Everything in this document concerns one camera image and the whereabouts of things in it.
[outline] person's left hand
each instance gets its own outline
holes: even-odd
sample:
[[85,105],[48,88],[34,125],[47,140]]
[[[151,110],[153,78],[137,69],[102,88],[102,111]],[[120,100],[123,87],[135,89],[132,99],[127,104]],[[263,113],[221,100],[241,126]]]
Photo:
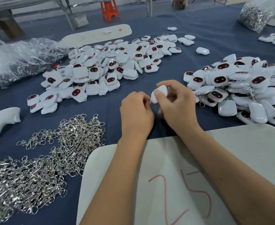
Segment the person's left hand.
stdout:
[[122,136],[147,139],[154,124],[154,113],[150,105],[150,96],[142,91],[132,92],[122,100]]

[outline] person's right hand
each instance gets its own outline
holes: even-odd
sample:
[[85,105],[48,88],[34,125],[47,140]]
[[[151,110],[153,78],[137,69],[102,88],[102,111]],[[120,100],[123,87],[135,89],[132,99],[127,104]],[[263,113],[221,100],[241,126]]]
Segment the person's right hand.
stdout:
[[195,94],[176,80],[159,82],[156,86],[168,87],[168,97],[161,91],[154,90],[160,105],[159,113],[163,114],[168,125],[180,135],[187,130],[199,128],[195,113]]

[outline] forearm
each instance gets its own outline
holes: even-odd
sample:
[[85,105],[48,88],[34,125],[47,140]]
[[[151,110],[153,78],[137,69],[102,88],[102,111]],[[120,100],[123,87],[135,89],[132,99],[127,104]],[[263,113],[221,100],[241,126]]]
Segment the forearm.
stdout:
[[200,128],[180,137],[201,164],[241,225],[275,224],[275,185]]
[[122,137],[80,225],[129,225],[132,193],[145,138]]

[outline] gray floor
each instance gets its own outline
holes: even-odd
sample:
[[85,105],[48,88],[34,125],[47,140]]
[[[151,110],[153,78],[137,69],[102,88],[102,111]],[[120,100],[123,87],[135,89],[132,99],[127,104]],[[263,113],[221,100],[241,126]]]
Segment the gray floor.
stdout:
[[[213,0],[193,0],[188,1],[188,6],[185,10],[180,11],[195,11],[199,9],[207,9],[213,8],[216,6],[222,6],[222,4],[214,5]],[[153,16],[158,15],[169,15],[174,13],[174,10],[171,6],[172,0],[155,0],[153,1]],[[68,25],[67,19],[64,15],[35,20],[31,22],[23,22],[20,23],[20,26],[26,33],[26,38],[49,38],[52,40],[61,40],[63,37],[78,33],[87,30],[94,30],[98,28],[118,25],[120,23],[124,23],[126,21],[130,21],[133,19],[144,18],[147,15],[147,7],[146,4],[126,4],[118,6],[118,11],[120,14],[120,18],[113,17],[111,22],[102,19],[101,9],[91,10],[85,12],[87,15],[87,19],[89,21],[89,25],[83,26],[74,32],[70,29]]]

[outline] dark blue cloth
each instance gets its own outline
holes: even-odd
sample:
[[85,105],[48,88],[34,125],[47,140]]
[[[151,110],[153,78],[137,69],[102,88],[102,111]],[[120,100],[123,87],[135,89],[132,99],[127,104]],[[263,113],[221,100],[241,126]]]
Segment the dark blue cloth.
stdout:
[[[40,86],[44,78],[36,76],[22,82],[15,83],[7,89],[0,90],[0,110],[8,107],[21,108],[22,122],[7,125],[0,134],[0,161],[6,156],[21,159],[28,155],[35,158],[49,153],[52,145],[36,147],[25,150],[16,146],[20,140],[27,140],[41,129],[57,128],[62,119],[69,119],[76,114],[87,114],[91,119],[94,114],[99,114],[99,120],[106,123],[104,139],[107,144],[115,144],[121,137],[121,116],[119,108],[121,101],[132,91],[144,91],[150,95],[156,83],[175,79],[183,84],[183,74],[186,71],[196,71],[205,65],[210,65],[222,60],[225,56],[235,53],[237,57],[259,56],[262,60],[275,63],[275,45],[258,41],[261,34],[252,32],[236,22],[242,5],[216,7],[194,12],[178,12],[175,15],[162,15],[159,17],[143,18],[130,22],[132,35],[124,40],[132,41],[144,35],[155,37],[160,34],[173,32],[167,31],[168,26],[178,28],[174,34],[183,37],[186,34],[196,36],[195,44],[184,46],[177,43],[182,53],[162,58],[159,71],[155,73],[140,74],[136,80],[120,81],[119,89],[108,92],[105,96],[89,96],[86,102],[78,103],[74,99],[65,99],[58,105],[56,112],[42,115],[40,112],[30,113],[26,98],[32,94],[41,94],[45,89]],[[267,26],[262,34],[275,33],[275,27]],[[56,34],[56,39],[65,35]],[[210,50],[207,56],[199,55],[196,48],[204,47]],[[204,130],[220,129],[243,125],[236,117],[221,117],[217,107],[200,108],[196,105],[197,119]],[[168,128],[165,121],[157,118],[149,139],[173,136],[175,133]],[[78,198],[81,177],[66,177],[68,194],[65,198],[57,197],[49,206],[39,210],[36,215],[18,213],[13,215],[6,224],[12,225],[53,225],[75,224],[77,215]]]

